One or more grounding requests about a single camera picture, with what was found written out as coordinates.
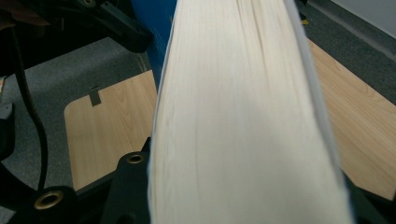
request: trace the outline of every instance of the black plastic part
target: black plastic part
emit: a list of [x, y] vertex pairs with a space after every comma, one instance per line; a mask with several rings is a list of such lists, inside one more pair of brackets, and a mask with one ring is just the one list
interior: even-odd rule
[[[62, 197], [49, 196], [44, 200], [39, 200], [42, 196], [52, 193], [61, 192]], [[44, 208], [47, 205], [60, 199], [53, 206]], [[39, 209], [37, 201], [40, 201], [42, 207]], [[75, 224], [78, 222], [78, 201], [76, 193], [69, 187], [52, 187], [36, 193], [27, 203], [11, 218], [9, 224], [31, 223], [31, 224]]]
[[8, 158], [15, 146], [14, 105], [0, 105], [0, 161]]
[[346, 186], [349, 189], [349, 197], [358, 224], [387, 224], [388, 222], [364, 197], [361, 189], [356, 187], [345, 175]]
[[145, 142], [145, 145], [143, 145], [142, 150], [143, 152], [150, 152], [151, 149], [151, 138], [148, 137], [148, 139]]
[[90, 100], [91, 100], [91, 105], [92, 106], [96, 106], [102, 103], [102, 101], [100, 100], [100, 96], [99, 96], [99, 88], [93, 87], [90, 90]]
[[17, 211], [35, 190], [22, 183], [0, 163], [0, 206]]
[[103, 18], [98, 16], [92, 18], [100, 24], [99, 29], [105, 28], [105, 34], [132, 52], [146, 51], [152, 40], [152, 34], [148, 29], [109, 2], [104, 2], [100, 6], [100, 14]]
[[77, 191], [78, 223], [97, 224], [100, 222], [115, 173], [105, 175]]
[[148, 152], [121, 157], [101, 223], [149, 224]]
[[396, 224], [396, 193], [393, 196], [393, 201], [390, 201], [365, 189], [360, 190], [365, 198], [381, 213], [382, 217], [385, 218], [388, 223]]
[[51, 25], [64, 28], [64, 20], [95, 27], [126, 49], [142, 53], [152, 40], [152, 33], [137, 20], [127, 16], [109, 1], [95, 0], [21, 0]]

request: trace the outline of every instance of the floor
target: floor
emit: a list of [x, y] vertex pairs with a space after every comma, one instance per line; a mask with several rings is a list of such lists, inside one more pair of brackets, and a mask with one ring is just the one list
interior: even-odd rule
[[[347, 29], [353, 24], [334, 22], [345, 12], [335, 6], [327, 7], [331, 10], [323, 9], [321, 2], [318, 0], [306, 7], [299, 5], [309, 20], [309, 24], [304, 27], [307, 36], [396, 104], [396, 51], [393, 51], [396, 49], [396, 40], [376, 33], [380, 34], [375, 35], [376, 41], [386, 43], [385, 47], [379, 48], [375, 44], [377, 42], [374, 41], [373, 44], [370, 41], [374, 38], [366, 38]], [[348, 21], [361, 27], [359, 20]], [[370, 25], [367, 26], [367, 29], [373, 29]], [[114, 41], [103, 39], [26, 71], [35, 106], [49, 139], [47, 187], [72, 186], [64, 108], [70, 102], [87, 95], [93, 86], [102, 89], [148, 69], [149, 63], [145, 55], [133, 54]], [[23, 182], [36, 188], [40, 169], [38, 140], [21, 101], [14, 76], [6, 79], [1, 101], [12, 102], [16, 106], [17, 133], [15, 152], [3, 164]], [[11, 215], [12, 212], [1, 208], [0, 223], [7, 222]]]

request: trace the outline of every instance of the blue book cover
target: blue book cover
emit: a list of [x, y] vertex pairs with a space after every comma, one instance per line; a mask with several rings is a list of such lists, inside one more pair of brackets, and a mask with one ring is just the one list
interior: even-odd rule
[[177, 0], [131, 1], [137, 20], [154, 35], [147, 54], [158, 89]]

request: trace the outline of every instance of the book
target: book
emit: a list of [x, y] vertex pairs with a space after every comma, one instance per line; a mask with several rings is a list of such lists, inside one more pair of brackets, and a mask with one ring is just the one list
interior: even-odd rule
[[292, 1], [177, 1], [148, 174], [152, 223], [352, 223]]

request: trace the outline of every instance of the light wood surface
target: light wood surface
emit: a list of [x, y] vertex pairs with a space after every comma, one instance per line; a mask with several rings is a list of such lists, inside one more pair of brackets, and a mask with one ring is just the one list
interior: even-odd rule
[[[391, 200], [396, 190], [396, 106], [314, 43], [309, 41], [309, 45], [327, 102], [344, 171], [356, 185]], [[71, 103], [64, 111], [73, 183], [76, 189], [113, 171], [121, 155], [140, 150], [146, 137], [150, 135], [156, 98], [152, 77], [145, 74], [133, 78], [134, 83], [128, 79], [100, 91], [102, 105], [99, 107], [92, 107], [87, 96]], [[134, 85], [133, 88], [126, 88], [125, 85], [131, 84]], [[117, 97], [132, 97], [134, 100], [120, 100]], [[125, 116], [124, 113], [129, 113], [122, 111], [135, 110], [136, 104], [143, 105], [139, 110], [143, 119], [134, 117], [128, 121], [131, 123], [120, 122]], [[117, 114], [115, 111], [119, 108], [120, 119], [113, 121], [117, 116], [109, 114]], [[112, 160], [107, 159], [109, 153], [113, 153]]]
[[309, 41], [345, 173], [392, 200], [396, 190], [396, 106]]
[[121, 156], [139, 151], [151, 135], [156, 90], [151, 72], [70, 103], [64, 118], [75, 189], [115, 170]]

